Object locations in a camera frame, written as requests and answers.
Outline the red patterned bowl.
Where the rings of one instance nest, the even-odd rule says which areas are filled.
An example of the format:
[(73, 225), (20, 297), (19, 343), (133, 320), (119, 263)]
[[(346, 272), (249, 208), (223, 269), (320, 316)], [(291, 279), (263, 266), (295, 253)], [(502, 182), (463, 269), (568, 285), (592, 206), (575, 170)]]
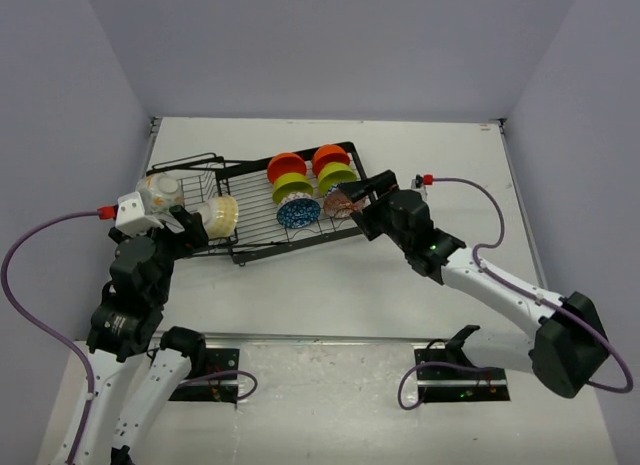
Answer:
[(368, 204), (367, 197), (352, 202), (339, 188), (333, 187), (324, 198), (323, 210), (331, 218), (345, 219), (349, 218), (352, 213), (361, 211)]

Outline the blue patterned bowl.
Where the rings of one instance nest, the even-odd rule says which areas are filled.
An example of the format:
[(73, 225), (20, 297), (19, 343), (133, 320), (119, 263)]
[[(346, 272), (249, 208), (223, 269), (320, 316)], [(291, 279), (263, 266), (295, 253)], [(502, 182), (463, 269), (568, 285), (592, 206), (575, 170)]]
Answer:
[(309, 194), (295, 192), (281, 201), (276, 218), (285, 229), (300, 229), (315, 222), (320, 212), (320, 204)]

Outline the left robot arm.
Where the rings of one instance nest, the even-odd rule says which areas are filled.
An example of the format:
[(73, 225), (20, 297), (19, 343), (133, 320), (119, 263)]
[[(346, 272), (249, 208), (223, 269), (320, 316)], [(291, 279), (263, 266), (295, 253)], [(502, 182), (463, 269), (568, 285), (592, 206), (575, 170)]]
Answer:
[(128, 392), (151, 339), (163, 318), (176, 260), (208, 242), (203, 219), (181, 206), (171, 215), (174, 232), (162, 222), (129, 230), (121, 206), (110, 237), (116, 242), (110, 280), (91, 317), (82, 353), (87, 391), (81, 395), (56, 464), (130, 464), (134, 449), (159, 412), (186, 378), (201, 375), (208, 364), (203, 336), (173, 327), (161, 338), (157, 360), (134, 394)]

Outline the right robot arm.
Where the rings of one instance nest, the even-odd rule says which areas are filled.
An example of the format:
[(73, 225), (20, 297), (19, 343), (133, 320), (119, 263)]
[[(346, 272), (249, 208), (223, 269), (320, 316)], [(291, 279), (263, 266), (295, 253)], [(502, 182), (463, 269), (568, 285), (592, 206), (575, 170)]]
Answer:
[(482, 259), (477, 247), (435, 227), (420, 188), (434, 183), (419, 176), (401, 189), (387, 170), (340, 185), (351, 202), (372, 201), (351, 217), (368, 240), (388, 236), (411, 268), (440, 285), (465, 293), (519, 328), (517, 334), (492, 335), (467, 325), (446, 339), (442, 360), (426, 368), (448, 369), (454, 376), (512, 369), (531, 373), (551, 392), (573, 398), (609, 358), (610, 345), (591, 299), (574, 292), (562, 296), (527, 283)]

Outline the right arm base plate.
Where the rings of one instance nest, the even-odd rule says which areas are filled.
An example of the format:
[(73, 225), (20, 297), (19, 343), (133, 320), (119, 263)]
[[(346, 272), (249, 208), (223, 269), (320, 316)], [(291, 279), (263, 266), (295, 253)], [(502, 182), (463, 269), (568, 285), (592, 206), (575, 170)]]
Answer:
[(462, 372), (429, 367), (416, 372), (418, 399), (424, 403), (508, 402), (511, 397), (503, 369)]

